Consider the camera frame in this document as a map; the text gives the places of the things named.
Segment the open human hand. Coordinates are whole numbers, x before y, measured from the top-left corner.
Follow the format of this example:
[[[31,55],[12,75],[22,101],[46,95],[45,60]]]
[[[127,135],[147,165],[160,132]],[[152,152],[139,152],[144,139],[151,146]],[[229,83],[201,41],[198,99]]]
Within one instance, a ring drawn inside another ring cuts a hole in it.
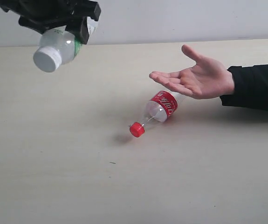
[[[234,79],[225,66],[204,56],[188,45],[183,45],[182,53],[195,65],[180,71],[165,73],[153,71],[150,79],[165,88],[194,99],[212,99],[234,93]]]

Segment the black sleeved forearm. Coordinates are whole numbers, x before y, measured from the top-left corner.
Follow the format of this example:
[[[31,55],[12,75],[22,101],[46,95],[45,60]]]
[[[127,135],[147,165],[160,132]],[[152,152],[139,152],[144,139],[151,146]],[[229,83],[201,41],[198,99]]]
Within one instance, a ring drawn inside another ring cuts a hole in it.
[[[223,106],[268,111],[268,64],[251,67],[231,66],[234,92],[220,96]]]

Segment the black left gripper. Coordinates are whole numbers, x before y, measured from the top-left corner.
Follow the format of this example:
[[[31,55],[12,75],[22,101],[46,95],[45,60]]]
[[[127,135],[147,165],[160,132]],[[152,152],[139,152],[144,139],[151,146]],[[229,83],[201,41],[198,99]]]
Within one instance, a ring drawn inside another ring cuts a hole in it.
[[[87,18],[98,21],[101,8],[91,0],[0,0],[4,12],[19,15],[18,24],[40,34],[65,27],[82,44],[87,44],[89,31]]]

